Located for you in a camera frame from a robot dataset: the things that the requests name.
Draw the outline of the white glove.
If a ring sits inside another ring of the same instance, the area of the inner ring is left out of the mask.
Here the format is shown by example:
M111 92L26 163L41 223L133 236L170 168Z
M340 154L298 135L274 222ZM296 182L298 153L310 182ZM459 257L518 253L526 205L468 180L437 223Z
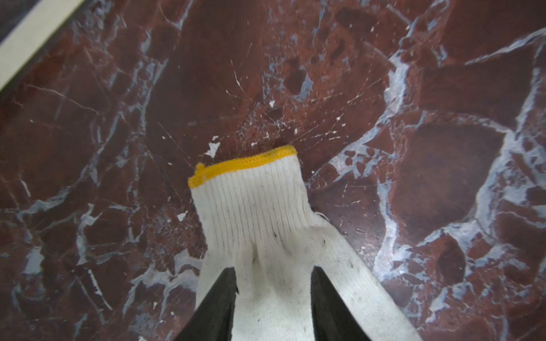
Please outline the white glove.
M313 340L314 270L325 273L370 339L419 340L344 236L311 209L293 146L199 164L189 188L208 247L196 301L234 269L234 340Z

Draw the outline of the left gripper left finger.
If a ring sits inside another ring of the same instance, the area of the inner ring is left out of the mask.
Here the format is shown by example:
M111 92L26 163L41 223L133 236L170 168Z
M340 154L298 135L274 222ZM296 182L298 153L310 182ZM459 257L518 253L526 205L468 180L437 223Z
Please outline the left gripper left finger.
M237 284L234 268L224 269L175 341L232 340Z

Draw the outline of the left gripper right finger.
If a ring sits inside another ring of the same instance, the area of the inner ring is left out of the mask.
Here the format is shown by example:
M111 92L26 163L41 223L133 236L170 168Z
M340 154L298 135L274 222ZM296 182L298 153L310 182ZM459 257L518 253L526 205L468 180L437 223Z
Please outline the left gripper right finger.
M311 273L311 311L316 341L371 341L320 267Z

